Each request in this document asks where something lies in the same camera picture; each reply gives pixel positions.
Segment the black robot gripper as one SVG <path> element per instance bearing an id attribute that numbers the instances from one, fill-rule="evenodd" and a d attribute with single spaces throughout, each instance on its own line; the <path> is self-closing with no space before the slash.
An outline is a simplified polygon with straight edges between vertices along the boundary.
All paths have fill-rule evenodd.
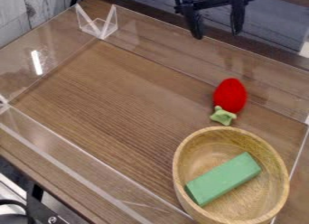
<path id="1" fill-rule="evenodd" d="M 252 1 L 253 0 L 175 0 L 175 13 L 183 14 L 192 36 L 197 40 L 201 40 L 204 38 L 204 19 L 197 11 L 230 5 L 232 33 L 238 35 L 242 31 L 245 21 L 245 6 Z"/>

